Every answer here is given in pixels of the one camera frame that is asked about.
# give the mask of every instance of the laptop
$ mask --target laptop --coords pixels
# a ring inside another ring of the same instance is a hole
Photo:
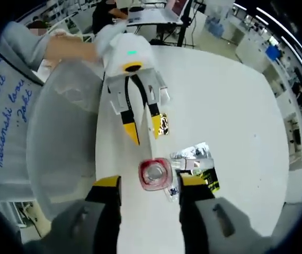
[[[165,8],[147,8],[142,11],[129,12],[129,24],[167,24],[181,23],[189,0],[168,0]]]

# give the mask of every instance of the gray shirt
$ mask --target gray shirt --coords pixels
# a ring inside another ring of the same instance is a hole
[[[0,201],[33,197],[26,133],[43,83],[31,70],[39,68],[48,41],[48,35],[38,37],[15,22],[0,37]]]

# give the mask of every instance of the monitor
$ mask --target monitor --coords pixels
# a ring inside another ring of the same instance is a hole
[[[189,0],[168,0],[165,8],[170,9],[180,19]]]

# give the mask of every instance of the black stand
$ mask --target black stand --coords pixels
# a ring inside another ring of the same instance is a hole
[[[183,16],[181,17],[181,20],[183,21],[183,25],[181,27],[181,31],[179,32],[177,47],[183,46],[186,29],[188,28],[188,26],[191,23],[191,18],[190,18],[191,5],[192,5],[192,0],[189,0],[188,4],[186,5],[186,8],[184,10]]]

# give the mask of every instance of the green indicator light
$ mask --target green indicator light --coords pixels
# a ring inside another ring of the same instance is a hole
[[[137,53],[137,51],[136,50],[133,50],[133,51],[128,51],[128,55],[134,55],[134,54],[136,54]]]

